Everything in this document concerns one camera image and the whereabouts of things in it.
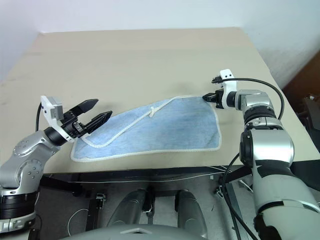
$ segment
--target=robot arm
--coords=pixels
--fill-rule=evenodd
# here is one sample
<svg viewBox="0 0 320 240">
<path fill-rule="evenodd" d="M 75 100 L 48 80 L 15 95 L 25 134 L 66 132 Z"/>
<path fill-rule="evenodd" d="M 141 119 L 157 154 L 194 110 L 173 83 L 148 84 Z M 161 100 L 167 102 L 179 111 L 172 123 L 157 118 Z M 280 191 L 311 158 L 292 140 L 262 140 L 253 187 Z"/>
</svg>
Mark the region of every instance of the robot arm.
<svg viewBox="0 0 320 240">
<path fill-rule="evenodd" d="M 222 77 L 212 82 L 219 83 L 223 81 Z M 260 238 L 318 239 L 320 208 L 308 187 L 290 170 L 294 144 L 276 118 L 268 95 L 259 90 L 231 88 L 232 91 L 220 89 L 208 93 L 203 99 L 217 103 L 218 108 L 235 107 L 243 113 L 244 132 L 240 137 L 239 157 L 252 171 L 257 214 L 254 226 Z"/>
<path fill-rule="evenodd" d="M 78 122 L 78 116 L 97 102 L 97 99 L 86 100 L 63 114 L 56 98 L 41 97 L 42 110 L 50 127 L 21 140 L 10 159 L 0 167 L 0 234 L 33 225 L 37 191 L 47 160 L 61 145 L 92 133 L 110 118 L 112 111 L 97 115 L 86 125 Z"/>
</svg>

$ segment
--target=blue towel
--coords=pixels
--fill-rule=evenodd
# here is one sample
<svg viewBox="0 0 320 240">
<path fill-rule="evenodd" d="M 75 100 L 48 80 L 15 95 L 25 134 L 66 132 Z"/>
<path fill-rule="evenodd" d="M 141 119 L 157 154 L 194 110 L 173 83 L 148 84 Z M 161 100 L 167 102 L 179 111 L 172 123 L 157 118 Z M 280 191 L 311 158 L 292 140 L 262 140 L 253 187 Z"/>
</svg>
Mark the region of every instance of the blue towel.
<svg viewBox="0 0 320 240">
<path fill-rule="evenodd" d="M 213 151 L 221 134 L 212 105 L 199 96 L 178 96 L 111 117 L 75 141 L 71 158 L 90 162 L 138 154 Z"/>
</svg>

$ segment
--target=wooden table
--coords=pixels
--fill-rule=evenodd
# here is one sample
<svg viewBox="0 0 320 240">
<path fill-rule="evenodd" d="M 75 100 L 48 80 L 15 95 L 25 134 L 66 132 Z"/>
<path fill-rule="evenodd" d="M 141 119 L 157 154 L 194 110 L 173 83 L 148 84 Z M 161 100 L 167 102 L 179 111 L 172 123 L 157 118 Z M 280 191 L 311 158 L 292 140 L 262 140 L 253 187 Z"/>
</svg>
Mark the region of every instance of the wooden table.
<svg viewBox="0 0 320 240">
<path fill-rule="evenodd" d="M 79 120 L 100 112 L 113 115 L 181 95 L 202 96 L 219 88 L 212 77 L 222 69 L 235 77 L 256 78 L 273 85 L 268 67 L 240 28 L 112 30 L 40 34 L 0 87 L 0 163 L 15 144 L 35 130 L 41 95 L 56 96 L 66 111 L 83 100 L 98 104 Z M 238 89 L 269 94 L 279 114 L 278 96 L 267 86 L 239 82 Z M 95 162 L 70 159 L 65 144 L 45 166 L 45 173 L 79 173 L 227 165 L 239 151 L 242 112 L 216 109 L 222 135 L 217 151 L 154 153 Z M 295 161 L 320 154 L 287 100 L 282 123 L 295 146 Z M 40 129 L 47 123 L 40 117 Z"/>
</svg>

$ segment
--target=floor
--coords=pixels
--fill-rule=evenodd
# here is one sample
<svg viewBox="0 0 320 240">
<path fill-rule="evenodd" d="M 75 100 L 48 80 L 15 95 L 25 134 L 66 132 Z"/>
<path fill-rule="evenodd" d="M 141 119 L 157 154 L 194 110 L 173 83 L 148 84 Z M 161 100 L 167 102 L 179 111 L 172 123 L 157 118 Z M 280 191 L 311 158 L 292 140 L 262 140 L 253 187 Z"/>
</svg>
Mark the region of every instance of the floor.
<svg viewBox="0 0 320 240">
<path fill-rule="evenodd" d="M 194 194 L 201 207 L 208 228 L 208 238 L 210 240 L 236 240 L 236 233 L 225 200 L 213 193 L 217 187 L 217 179 L 216 176 L 213 180 L 210 176 L 201 176 L 181 181 L 152 183 L 152 186 L 157 191 L 188 189 Z M 249 183 L 250 179 L 244 179 L 244 181 Z M 93 192 L 105 193 L 107 198 L 100 213 L 98 226 L 106 227 L 113 211 L 128 193 L 137 189 L 146 189 L 148 184 L 147 182 L 88 184 L 87 189 L 92 188 Z M 255 233 L 253 194 L 238 181 L 234 181 L 232 185 L 243 220 Z M 312 192 L 316 200 L 320 201 L 320 192 L 315 190 Z M 40 239 L 56 240 L 67 237 L 67 224 L 70 216 L 79 209 L 88 208 L 89 200 L 90 198 L 85 196 L 74 197 L 68 192 L 42 188 L 36 204 L 36 211 L 42 218 Z M 153 223 L 176 227 L 178 215 L 174 207 L 175 198 L 173 196 L 156 198 Z M 86 220 L 87 211 L 83 210 L 76 214 L 70 221 L 70 233 L 74 235 L 84 232 Z M 146 224 L 147 220 L 146 215 L 142 213 L 140 224 Z M 38 217 L 35 226 L 40 227 Z"/>
</svg>

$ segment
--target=black cable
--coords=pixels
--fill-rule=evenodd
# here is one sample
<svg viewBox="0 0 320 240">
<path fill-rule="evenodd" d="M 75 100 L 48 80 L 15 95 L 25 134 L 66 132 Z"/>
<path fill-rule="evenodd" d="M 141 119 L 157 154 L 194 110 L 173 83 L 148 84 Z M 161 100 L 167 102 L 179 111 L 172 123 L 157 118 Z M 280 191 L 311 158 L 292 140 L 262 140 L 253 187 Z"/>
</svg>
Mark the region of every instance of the black cable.
<svg viewBox="0 0 320 240">
<path fill-rule="evenodd" d="M 226 201 L 226 204 L 228 205 L 228 207 L 230 209 L 231 214 L 235 216 L 235 218 L 239 221 L 239 223 L 242 225 L 242 227 L 246 230 L 246 232 L 250 235 L 250 237 L 253 240 L 258 240 L 258 238 L 254 235 L 254 233 L 249 229 L 249 227 L 245 224 L 245 222 L 241 219 L 241 217 L 238 215 L 236 210 L 233 208 L 233 206 L 230 202 L 227 190 L 226 190 L 226 179 L 227 179 L 228 171 L 229 171 L 230 167 L 232 166 L 232 164 L 234 164 L 234 162 L 237 160 L 238 157 L 239 157 L 239 153 L 237 153 L 237 155 L 235 155 L 235 157 L 232 159 L 232 161 L 230 162 L 230 164 L 226 168 L 225 172 L 223 173 L 222 181 L 221 181 L 221 190 L 222 190 L 224 199 Z"/>
<path fill-rule="evenodd" d="M 280 102 L 281 102 L 281 109 L 280 109 L 280 113 L 279 113 L 279 116 L 278 116 L 278 119 L 281 120 L 282 118 L 282 115 L 284 114 L 284 110 L 285 110 L 285 101 L 284 101 L 284 97 L 282 96 L 281 92 L 275 87 L 273 86 L 272 84 L 266 82 L 266 81 L 261 81 L 261 80 L 258 80 L 258 79 L 253 79 L 253 78 L 228 78 L 228 79 L 219 79 L 219 80 L 212 80 L 212 83 L 213 84 L 220 84 L 220 83 L 223 83 L 223 82 L 228 82 L 228 81 L 248 81 L 248 82 L 256 82 L 256 83 L 259 83 L 259 84 L 263 84 L 263 85 L 266 85 L 270 88 L 272 88 L 279 96 L 280 98 Z"/>
<path fill-rule="evenodd" d="M 36 214 L 35 216 L 40 219 L 40 229 L 39 229 L 39 231 L 41 231 L 41 229 L 42 229 L 42 218 L 40 217 L 39 214 Z"/>
<path fill-rule="evenodd" d="M 39 118 L 40 118 L 40 112 L 41 112 L 41 108 L 42 108 L 42 105 L 41 105 L 41 102 L 38 106 L 38 109 L 36 111 L 36 117 L 35 117 L 35 131 L 38 131 L 39 130 Z"/>
</svg>

